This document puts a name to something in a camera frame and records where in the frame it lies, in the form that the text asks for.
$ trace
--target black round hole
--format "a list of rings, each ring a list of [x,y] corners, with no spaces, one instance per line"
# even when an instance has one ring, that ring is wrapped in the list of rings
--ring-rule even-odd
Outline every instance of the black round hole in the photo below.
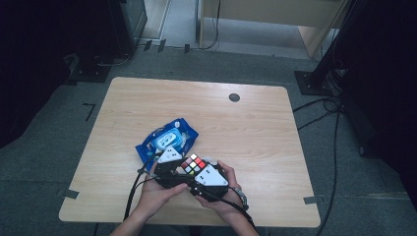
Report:
[[[240,100],[240,96],[239,96],[239,94],[237,94],[237,93],[231,93],[231,94],[229,95],[229,99],[230,99],[231,101],[233,101],[233,102],[237,102],[237,101],[239,101],[239,100]]]

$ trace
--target puzzle cube face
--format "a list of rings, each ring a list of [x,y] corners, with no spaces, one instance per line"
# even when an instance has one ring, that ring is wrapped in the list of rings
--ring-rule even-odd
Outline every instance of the puzzle cube face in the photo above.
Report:
[[[192,154],[190,157],[184,160],[181,167],[187,174],[198,175],[207,164],[202,161],[196,154]]]

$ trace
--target wooden tabletop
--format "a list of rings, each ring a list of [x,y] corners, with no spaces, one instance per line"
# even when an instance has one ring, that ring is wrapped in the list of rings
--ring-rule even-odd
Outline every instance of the wooden tabletop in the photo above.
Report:
[[[233,102],[231,93],[240,96]],[[70,190],[64,221],[121,222],[137,170],[135,146],[156,128],[185,118],[200,135],[188,155],[220,159],[235,169],[257,226],[316,227],[313,190],[285,88],[115,78],[103,101]],[[132,209],[138,202],[138,188]],[[222,225],[186,192],[149,223]]]

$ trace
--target wooden desk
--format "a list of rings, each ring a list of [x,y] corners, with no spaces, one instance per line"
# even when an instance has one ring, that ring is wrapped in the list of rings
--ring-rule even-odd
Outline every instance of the wooden desk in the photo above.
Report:
[[[204,40],[204,18],[217,17],[219,0],[202,1],[200,47],[203,47]],[[307,52],[313,57],[328,32],[340,26],[348,2],[349,0],[223,0],[220,18],[299,26]]]
[[[230,93],[240,95],[238,102]],[[70,189],[64,221],[121,222],[142,167],[135,146],[154,129],[184,117],[199,132],[189,154],[235,168],[257,226],[316,227],[313,197],[285,88],[116,78],[103,101]],[[141,188],[132,203],[138,202]],[[173,198],[149,223],[222,225],[190,193]]]

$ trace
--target person's right hand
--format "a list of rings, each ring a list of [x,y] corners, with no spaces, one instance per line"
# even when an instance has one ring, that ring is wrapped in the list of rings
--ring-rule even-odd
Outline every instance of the person's right hand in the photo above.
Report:
[[[234,169],[221,161],[218,161],[218,164],[221,168],[223,168],[224,173],[227,176],[229,187],[233,189],[239,188],[242,190],[241,186],[237,183]],[[227,194],[223,198],[238,205],[239,207],[242,207],[241,199],[231,189],[228,190]],[[258,235],[257,231],[252,227],[248,219],[233,206],[220,201],[209,203],[201,196],[196,196],[196,199],[200,202],[200,204],[202,204],[203,207],[213,209],[218,214],[218,216],[224,220],[224,222],[229,224],[234,229],[238,235]]]

